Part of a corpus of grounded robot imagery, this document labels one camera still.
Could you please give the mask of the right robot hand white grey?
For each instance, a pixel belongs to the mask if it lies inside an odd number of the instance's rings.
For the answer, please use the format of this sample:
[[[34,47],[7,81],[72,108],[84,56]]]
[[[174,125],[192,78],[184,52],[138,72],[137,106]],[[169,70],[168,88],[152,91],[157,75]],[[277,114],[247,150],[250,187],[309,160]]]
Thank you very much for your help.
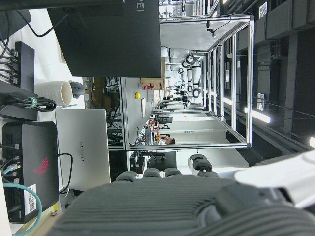
[[[50,236],[312,236],[315,153],[285,155],[224,175],[202,154],[191,175],[149,168],[83,192]]]

